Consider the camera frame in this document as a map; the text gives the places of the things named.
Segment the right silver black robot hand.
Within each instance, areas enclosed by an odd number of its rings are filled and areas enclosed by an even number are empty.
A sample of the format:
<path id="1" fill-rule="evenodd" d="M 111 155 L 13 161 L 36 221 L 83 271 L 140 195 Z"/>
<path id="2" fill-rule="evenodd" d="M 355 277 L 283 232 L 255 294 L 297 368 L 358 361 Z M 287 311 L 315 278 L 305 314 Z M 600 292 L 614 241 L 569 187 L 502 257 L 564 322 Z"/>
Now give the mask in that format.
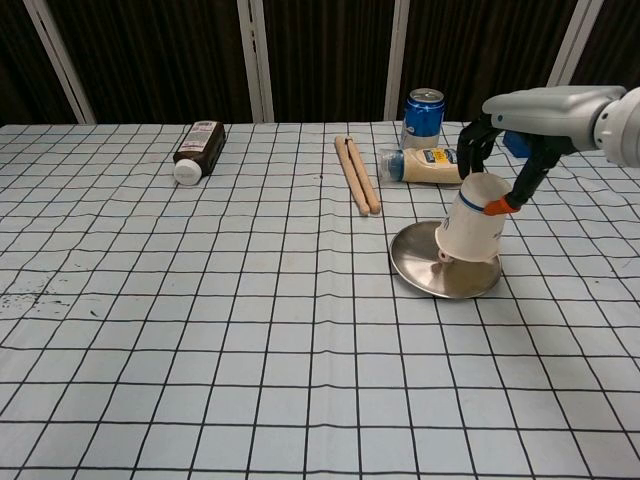
<path id="1" fill-rule="evenodd" d="M 622 86 L 554 86 L 496 95 L 484 102 L 480 116 L 459 134 L 458 172 L 462 179 L 484 170 L 484 161 L 502 132 L 519 134 L 529 156 L 512 190 L 483 207 L 489 216 L 515 213 L 564 155 L 604 146 L 605 126 L 631 93 Z"/>

